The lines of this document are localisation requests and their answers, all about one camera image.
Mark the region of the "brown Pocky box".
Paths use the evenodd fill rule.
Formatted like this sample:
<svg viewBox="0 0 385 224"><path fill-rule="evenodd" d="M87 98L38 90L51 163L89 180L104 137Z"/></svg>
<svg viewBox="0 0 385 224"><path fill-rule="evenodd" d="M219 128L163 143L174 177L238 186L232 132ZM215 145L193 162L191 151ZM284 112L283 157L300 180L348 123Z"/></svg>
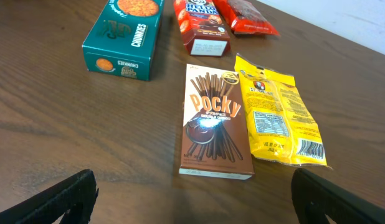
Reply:
<svg viewBox="0 0 385 224"><path fill-rule="evenodd" d="M254 175L236 72L186 66L179 173L238 180Z"/></svg>

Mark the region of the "red Hello Panda box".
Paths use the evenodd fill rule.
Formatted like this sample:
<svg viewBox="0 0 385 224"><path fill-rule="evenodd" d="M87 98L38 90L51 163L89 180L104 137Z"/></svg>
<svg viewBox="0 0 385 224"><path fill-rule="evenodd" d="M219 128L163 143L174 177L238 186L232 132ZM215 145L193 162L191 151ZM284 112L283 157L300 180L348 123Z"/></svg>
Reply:
<svg viewBox="0 0 385 224"><path fill-rule="evenodd" d="M189 55L221 57L230 51L230 37L214 1L174 0L173 7Z"/></svg>

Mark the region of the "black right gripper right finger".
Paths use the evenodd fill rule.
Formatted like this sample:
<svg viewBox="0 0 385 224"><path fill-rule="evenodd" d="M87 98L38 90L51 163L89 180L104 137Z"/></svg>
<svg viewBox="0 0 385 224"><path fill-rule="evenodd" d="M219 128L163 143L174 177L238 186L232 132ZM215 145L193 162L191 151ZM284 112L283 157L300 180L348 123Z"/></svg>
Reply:
<svg viewBox="0 0 385 224"><path fill-rule="evenodd" d="M385 223L385 209L304 168L293 173L291 192L300 223Z"/></svg>

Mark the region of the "teal Chunkies cookie box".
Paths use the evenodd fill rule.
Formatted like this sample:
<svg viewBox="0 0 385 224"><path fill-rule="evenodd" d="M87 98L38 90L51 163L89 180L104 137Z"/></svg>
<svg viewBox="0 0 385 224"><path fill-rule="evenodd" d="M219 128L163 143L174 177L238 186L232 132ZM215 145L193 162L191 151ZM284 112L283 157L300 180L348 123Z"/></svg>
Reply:
<svg viewBox="0 0 385 224"><path fill-rule="evenodd" d="M149 80L164 0L109 0L82 44L87 70Z"/></svg>

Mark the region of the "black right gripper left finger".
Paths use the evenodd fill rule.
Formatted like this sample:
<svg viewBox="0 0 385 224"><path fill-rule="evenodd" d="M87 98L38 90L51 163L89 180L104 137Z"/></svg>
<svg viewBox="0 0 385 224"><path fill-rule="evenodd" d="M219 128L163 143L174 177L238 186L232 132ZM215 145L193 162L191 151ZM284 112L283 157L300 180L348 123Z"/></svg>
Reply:
<svg viewBox="0 0 385 224"><path fill-rule="evenodd" d="M97 197L93 171L81 170L0 212L0 223L89 223Z"/></svg>

